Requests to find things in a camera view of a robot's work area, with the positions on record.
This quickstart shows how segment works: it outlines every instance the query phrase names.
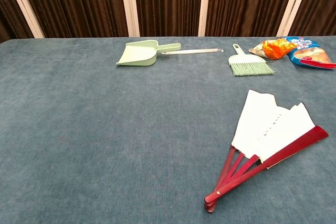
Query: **orange wrapper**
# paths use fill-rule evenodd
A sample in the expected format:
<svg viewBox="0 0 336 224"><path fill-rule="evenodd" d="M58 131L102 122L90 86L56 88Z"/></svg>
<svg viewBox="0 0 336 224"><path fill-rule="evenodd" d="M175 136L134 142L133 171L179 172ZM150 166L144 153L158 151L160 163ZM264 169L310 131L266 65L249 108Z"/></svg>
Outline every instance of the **orange wrapper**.
<svg viewBox="0 0 336 224"><path fill-rule="evenodd" d="M278 60L295 49L297 45L285 38L265 40L254 48L250 48L252 54L262 56L271 60Z"/></svg>

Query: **brush handle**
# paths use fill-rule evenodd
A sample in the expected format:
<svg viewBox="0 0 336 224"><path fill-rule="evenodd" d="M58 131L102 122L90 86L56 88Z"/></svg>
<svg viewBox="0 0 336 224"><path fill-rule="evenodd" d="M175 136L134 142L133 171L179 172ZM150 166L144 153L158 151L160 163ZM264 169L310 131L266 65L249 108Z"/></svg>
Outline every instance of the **brush handle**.
<svg viewBox="0 0 336 224"><path fill-rule="evenodd" d="M241 49L241 47L238 44L233 44L232 46L235 49L237 54L245 55L244 51Z"/></svg>

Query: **white frame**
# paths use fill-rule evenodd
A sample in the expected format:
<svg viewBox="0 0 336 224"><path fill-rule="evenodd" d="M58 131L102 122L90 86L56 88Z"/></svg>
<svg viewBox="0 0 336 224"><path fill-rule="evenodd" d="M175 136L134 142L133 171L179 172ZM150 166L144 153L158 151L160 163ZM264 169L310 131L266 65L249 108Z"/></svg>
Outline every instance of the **white frame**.
<svg viewBox="0 0 336 224"><path fill-rule="evenodd" d="M201 0L200 21L198 23L198 36L205 36L206 18L208 14L209 0Z"/></svg>
<svg viewBox="0 0 336 224"><path fill-rule="evenodd" d="M29 3L29 0L16 0L16 1L19 4L19 7L28 23L28 26L34 38L44 38L44 34L38 23L38 20L32 9L32 6Z"/></svg>
<svg viewBox="0 0 336 224"><path fill-rule="evenodd" d="M302 0L288 0L288 4L282 17L277 37L288 36Z"/></svg>
<svg viewBox="0 0 336 224"><path fill-rule="evenodd" d="M140 37L136 0L123 0L129 37Z"/></svg>

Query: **blue package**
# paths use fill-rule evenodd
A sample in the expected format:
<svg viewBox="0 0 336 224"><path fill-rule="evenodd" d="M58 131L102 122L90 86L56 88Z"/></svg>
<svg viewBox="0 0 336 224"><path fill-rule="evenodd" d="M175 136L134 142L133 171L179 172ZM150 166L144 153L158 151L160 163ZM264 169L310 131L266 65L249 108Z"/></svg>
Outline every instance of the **blue package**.
<svg viewBox="0 0 336 224"><path fill-rule="evenodd" d="M288 53L291 62L311 68L336 68L336 63L330 61L327 53L315 41L304 37L285 38L297 45L297 48Z"/></svg>

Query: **white handle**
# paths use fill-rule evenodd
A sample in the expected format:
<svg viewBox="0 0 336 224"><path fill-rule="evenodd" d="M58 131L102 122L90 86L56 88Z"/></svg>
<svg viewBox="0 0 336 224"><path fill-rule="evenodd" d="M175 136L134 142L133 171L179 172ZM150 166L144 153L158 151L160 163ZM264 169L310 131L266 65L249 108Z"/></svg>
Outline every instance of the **white handle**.
<svg viewBox="0 0 336 224"><path fill-rule="evenodd" d="M236 53L239 55L245 55L244 51L240 48L238 44L233 44L233 48L235 49Z"/></svg>
<svg viewBox="0 0 336 224"><path fill-rule="evenodd" d="M191 50L180 50L173 52L163 52L163 55L185 55L185 54L200 54L202 52L223 52L222 49L219 48L211 48L211 49L191 49Z"/></svg>

